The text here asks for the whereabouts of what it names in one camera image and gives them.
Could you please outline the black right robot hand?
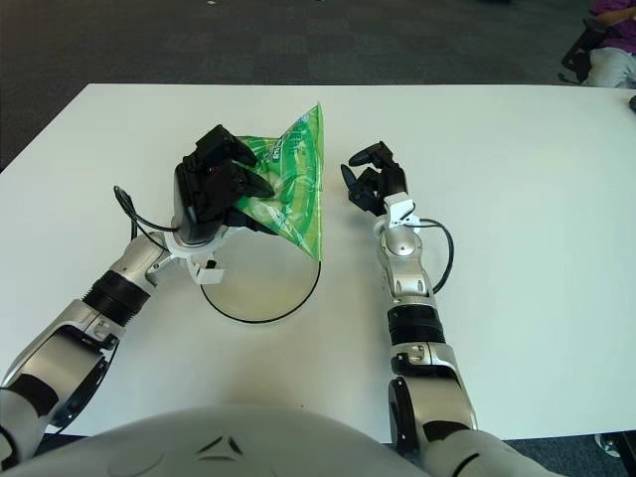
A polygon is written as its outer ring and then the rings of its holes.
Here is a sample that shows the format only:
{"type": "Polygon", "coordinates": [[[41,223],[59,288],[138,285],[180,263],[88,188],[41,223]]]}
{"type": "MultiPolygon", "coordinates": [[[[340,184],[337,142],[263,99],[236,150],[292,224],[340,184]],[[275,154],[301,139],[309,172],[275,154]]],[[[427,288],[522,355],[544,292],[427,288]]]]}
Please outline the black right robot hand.
{"type": "Polygon", "coordinates": [[[341,173],[349,201],[376,217],[387,212],[385,198],[407,192],[405,173],[383,141],[352,156],[341,173]]]}

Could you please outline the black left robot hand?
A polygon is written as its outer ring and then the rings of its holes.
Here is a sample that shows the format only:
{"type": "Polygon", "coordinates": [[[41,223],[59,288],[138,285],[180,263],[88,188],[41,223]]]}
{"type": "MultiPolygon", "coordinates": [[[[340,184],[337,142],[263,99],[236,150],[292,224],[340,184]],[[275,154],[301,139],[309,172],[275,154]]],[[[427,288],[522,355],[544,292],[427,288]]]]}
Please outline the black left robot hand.
{"type": "Polygon", "coordinates": [[[272,186],[251,170],[255,154],[222,125],[196,142],[175,168],[173,231],[186,245],[211,241],[223,226],[272,230],[239,210],[241,199],[269,199],[272,186]]]}

